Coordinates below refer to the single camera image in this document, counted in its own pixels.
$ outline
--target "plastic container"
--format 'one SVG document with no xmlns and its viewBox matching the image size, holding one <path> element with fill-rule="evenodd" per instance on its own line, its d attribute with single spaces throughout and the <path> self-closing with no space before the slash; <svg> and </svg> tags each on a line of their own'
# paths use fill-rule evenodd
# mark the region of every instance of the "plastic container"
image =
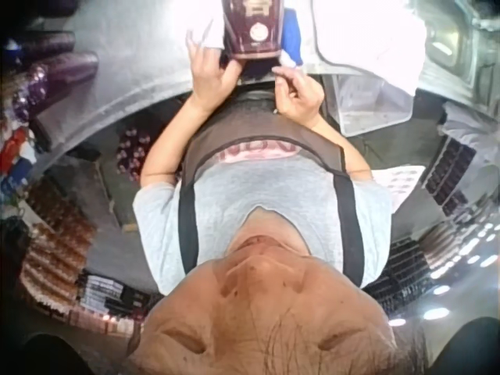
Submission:
<svg viewBox="0 0 500 375">
<path fill-rule="evenodd" d="M 409 120 L 413 96 L 369 75 L 331 75 L 323 79 L 329 114 L 346 137 Z"/>
</svg>

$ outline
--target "hair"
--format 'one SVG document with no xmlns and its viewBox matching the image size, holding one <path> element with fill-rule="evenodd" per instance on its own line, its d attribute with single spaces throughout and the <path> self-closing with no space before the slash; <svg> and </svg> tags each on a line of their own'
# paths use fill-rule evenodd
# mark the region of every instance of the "hair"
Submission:
<svg viewBox="0 0 500 375">
<path fill-rule="evenodd" d="M 427 357 L 427 346 L 423 330 L 420 327 L 410 327 L 405 330 L 395 331 L 396 342 L 398 344 L 398 351 L 384 359 L 377 359 L 369 357 L 365 360 L 364 370 L 354 370 L 352 367 L 357 358 L 352 361 L 351 367 L 336 371 L 335 368 L 327 367 L 327 360 L 320 357 L 317 363 L 310 363 L 304 366 L 300 365 L 301 372 L 296 370 L 289 370 L 288 372 L 279 371 L 275 367 L 274 347 L 279 344 L 277 336 L 270 337 L 264 349 L 264 375 L 424 375 L 429 368 L 429 360 Z M 296 346 L 292 349 L 289 361 L 294 362 L 298 350 Z M 119 375 L 159 375 L 158 373 L 149 373 L 147 370 L 140 368 L 131 359 L 126 359 L 117 372 Z M 247 373 L 245 369 L 234 369 L 234 373 Z"/>
</svg>

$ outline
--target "nose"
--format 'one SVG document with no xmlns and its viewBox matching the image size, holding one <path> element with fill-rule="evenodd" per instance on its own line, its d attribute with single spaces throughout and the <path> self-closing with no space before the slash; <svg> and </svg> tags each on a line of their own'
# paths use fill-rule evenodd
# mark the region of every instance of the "nose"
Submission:
<svg viewBox="0 0 500 375">
<path fill-rule="evenodd" d="M 251 255 L 230 270 L 222 294 L 237 292 L 249 298 L 275 293 L 300 293 L 303 272 L 265 255 Z"/>
</svg>

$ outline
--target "blue cloth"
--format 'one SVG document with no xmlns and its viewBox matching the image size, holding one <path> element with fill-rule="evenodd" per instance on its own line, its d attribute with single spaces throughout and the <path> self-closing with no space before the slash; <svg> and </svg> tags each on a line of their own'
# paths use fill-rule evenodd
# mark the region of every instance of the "blue cloth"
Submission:
<svg viewBox="0 0 500 375">
<path fill-rule="evenodd" d="M 301 38 L 300 29 L 298 28 L 297 13 L 294 9 L 285 8 L 281 47 L 297 65 L 303 64 L 300 56 L 300 44 Z"/>
</svg>

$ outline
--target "person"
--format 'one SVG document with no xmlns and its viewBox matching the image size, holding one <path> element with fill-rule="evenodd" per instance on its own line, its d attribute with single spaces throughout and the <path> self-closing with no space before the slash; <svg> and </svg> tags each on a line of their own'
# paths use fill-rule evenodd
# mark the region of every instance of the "person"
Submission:
<svg viewBox="0 0 500 375">
<path fill-rule="evenodd" d="M 388 258 L 391 196 L 320 115 L 321 85 L 277 66 L 274 93 L 230 97 L 242 65 L 187 46 L 193 92 L 134 200 L 166 296 L 130 357 L 138 373 L 418 373 L 361 290 Z"/>
</svg>

